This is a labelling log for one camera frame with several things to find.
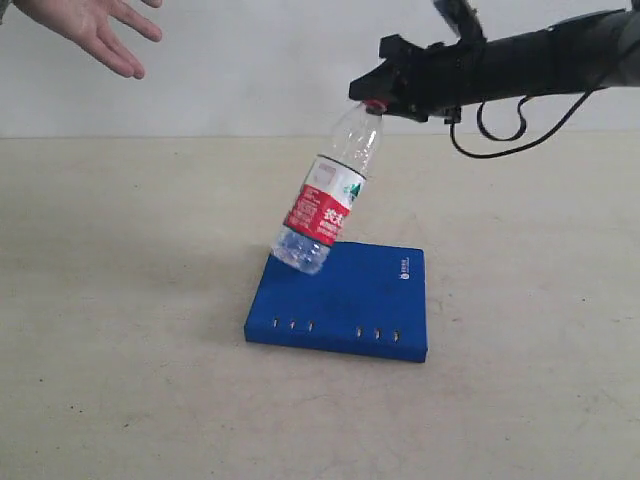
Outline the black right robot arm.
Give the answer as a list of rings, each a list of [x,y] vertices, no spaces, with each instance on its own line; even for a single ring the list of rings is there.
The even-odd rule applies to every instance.
[[[353,80],[354,101],[424,123],[466,105],[514,97],[579,94],[639,84],[639,12],[603,10],[544,29],[422,48],[398,34],[380,41],[381,64]]]

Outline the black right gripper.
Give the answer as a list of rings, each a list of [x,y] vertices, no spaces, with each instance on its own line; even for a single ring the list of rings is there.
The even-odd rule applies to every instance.
[[[348,98],[385,102],[388,115],[415,122],[432,117],[459,122],[462,93],[470,87],[485,52],[484,39],[452,45],[436,42],[423,48],[399,34],[388,35],[379,44],[383,63],[352,80]]]

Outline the person's open hand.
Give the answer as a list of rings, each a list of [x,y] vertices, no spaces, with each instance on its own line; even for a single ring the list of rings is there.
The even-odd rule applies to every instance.
[[[74,43],[115,74],[141,80],[145,68],[110,26],[115,19],[152,42],[162,39],[159,26],[126,1],[15,1],[33,21]]]

